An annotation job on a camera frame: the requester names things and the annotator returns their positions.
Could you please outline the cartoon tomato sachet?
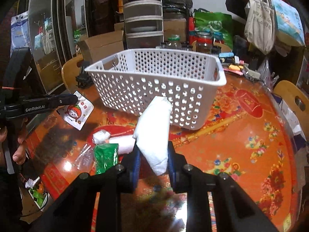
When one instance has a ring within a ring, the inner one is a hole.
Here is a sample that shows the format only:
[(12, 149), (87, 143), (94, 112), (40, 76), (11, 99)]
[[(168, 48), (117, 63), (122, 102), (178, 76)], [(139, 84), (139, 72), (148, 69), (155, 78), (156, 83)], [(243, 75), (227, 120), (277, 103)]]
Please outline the cartoon tomato sachet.
[(93, 111), (94, 105), (80, 92), (75, 91), (74, 95), (77, 96), (77, 103), (60, 107), (57, 113), (65, 122), (80, 131)]

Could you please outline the clear plastic pouch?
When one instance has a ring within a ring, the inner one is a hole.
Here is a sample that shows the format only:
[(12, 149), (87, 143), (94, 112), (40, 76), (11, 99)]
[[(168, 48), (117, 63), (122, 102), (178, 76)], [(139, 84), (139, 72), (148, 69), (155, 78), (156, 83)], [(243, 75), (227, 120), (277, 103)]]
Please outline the clear plastic pouch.
[(93, 147), (85, 144), (73, 163), (73, 167), (81, 172), (90, 172), (94, 165)]

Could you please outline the green plastic packet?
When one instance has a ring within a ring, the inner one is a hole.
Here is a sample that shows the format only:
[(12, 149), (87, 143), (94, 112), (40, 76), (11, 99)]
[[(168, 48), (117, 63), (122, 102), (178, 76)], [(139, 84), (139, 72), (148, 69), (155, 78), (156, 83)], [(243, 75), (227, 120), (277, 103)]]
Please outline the green plastic packet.
[(105, 173), (118, 163), (118, 144), (104, 143), (94, 148), (95, 174)]

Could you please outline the white cloth packet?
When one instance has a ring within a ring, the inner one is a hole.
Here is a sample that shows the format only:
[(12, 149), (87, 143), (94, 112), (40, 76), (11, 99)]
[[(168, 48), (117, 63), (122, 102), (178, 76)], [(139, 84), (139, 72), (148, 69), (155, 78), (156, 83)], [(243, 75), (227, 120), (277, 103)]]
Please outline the white cloth packet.
[(155, 175), (166, 172), (172, 104), (156, 96), (138, 119), (133, 138)]

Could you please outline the left wooden chair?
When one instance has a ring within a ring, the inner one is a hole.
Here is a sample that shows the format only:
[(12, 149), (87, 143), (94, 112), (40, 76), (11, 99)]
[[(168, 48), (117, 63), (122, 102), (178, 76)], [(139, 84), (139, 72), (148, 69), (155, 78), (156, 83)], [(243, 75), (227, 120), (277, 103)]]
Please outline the left wooden chair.
[(61, 69), (63, 83), (70, 93), (77, 90), (76, 77), (80, 73), (80, 64), (83, 62), (83, 56), (77, 55), (67, 61)]

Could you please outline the wooden chair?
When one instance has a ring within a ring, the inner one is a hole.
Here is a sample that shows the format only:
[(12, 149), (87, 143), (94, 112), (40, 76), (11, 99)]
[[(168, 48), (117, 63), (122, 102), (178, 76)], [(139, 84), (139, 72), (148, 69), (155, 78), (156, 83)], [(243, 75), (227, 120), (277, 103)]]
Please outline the wooden chair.
[(280, 81), (273, 92), (281, 96), (296, 115), (304, 136), (308, 140), (308, 97), (297, 86), (287, 80)]
[(83, 62), (83, 56), (77, 55), (67, 61), (61, 69), (63, 83), (70, 93), (77, 90), (76, 77), (80, 73), (80, 64)]

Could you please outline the black phone holder stand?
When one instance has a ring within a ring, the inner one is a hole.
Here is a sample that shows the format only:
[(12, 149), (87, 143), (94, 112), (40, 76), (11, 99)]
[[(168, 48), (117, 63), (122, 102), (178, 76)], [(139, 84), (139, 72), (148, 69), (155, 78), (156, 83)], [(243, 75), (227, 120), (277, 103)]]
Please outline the black phone holder stand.
[(81, 89), (86, 89), (93, 84), (92, 78), (88, 73), (85, 71), (90, 63), (85, 60), (79, 61), (77, 67), (80, 68), (79, 74), (76, 76), (77, 87)]

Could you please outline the white rolled towel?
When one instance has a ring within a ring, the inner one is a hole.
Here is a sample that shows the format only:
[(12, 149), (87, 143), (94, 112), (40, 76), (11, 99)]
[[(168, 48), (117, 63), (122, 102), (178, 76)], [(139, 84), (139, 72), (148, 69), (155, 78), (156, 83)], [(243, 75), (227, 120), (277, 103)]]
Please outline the white rolled towel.
[(118, 145), (118, 154), (129, 154), (133, 151), (135, 145), (135, 139), (132, 135), (124, 135), (118, 137), (111, 137), (109, 143)]

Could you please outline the right wooden chair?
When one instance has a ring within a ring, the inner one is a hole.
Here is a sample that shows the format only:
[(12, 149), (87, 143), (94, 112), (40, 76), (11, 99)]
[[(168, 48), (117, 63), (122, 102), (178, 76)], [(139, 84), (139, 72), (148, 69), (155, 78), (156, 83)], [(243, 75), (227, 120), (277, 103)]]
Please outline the right wooden chair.
[(308, 97), (297, 86), (287, 80), (280, 81), (273, 92), (281, 96), (296, 115), (304, 136), (308, 140)]

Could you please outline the grey stacked drawer tower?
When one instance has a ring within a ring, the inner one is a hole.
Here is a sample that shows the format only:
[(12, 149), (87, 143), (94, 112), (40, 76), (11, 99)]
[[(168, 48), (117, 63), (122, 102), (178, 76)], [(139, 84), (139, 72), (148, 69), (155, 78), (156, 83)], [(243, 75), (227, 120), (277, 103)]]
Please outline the grey stacked drawer tower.
[(155, 48), (164, 40), (162, 0), (123, 0), (129, 49)]

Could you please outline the white perforated plastic basket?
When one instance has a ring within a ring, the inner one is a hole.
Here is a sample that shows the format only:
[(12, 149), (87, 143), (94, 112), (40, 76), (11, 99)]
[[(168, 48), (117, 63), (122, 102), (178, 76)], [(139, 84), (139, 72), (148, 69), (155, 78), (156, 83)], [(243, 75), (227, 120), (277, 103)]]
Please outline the white perforated plastic basket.
[(175, 49), (128, 49), (88, 66), (104, 106), (141, 115), (156, 97), (167, 98), (170, 124), (200, 129), (217, 89), (227, 83), (214, 55)]

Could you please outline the red lid glass jar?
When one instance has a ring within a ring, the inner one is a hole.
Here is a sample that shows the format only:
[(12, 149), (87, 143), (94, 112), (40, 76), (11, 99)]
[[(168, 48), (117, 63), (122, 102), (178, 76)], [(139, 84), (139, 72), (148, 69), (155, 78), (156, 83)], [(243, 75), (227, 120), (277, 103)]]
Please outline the red lid glass jar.
[(213, 36), (208, 32), (198, 32), (196, 40), (196, 51), (211, 54), (213, 48)]

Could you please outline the green shopping bag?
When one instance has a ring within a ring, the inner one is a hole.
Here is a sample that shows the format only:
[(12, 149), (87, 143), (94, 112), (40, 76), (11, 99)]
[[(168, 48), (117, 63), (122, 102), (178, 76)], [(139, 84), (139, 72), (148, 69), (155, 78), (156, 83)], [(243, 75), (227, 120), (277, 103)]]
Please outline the green shopping bag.
[(208, 32), (215, 40), (233, 49), (234, 22), (231, 15), (195, 9), (193, 17), (196, 32)]

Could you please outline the beige canvas tote bag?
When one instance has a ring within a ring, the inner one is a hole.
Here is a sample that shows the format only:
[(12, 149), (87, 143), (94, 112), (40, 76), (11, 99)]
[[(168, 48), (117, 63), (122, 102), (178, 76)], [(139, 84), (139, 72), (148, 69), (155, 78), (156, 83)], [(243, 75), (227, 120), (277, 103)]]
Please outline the beige canvas tote bag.
[(275, 42), (274, 8), (271, 0), (249, 0), (244, 36), (264, 55), (271, 52)]

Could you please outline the blue illustrated paper bag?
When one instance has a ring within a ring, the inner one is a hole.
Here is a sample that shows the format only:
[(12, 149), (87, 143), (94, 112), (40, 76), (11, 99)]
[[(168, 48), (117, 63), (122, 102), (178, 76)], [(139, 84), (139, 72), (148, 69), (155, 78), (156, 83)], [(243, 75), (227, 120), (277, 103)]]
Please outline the blue illustrated paper bag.
[(271, 0), (277, 22), (277, 38), (288, 46), (305, 46), (303, 26), (298, 11), (283, 0)]

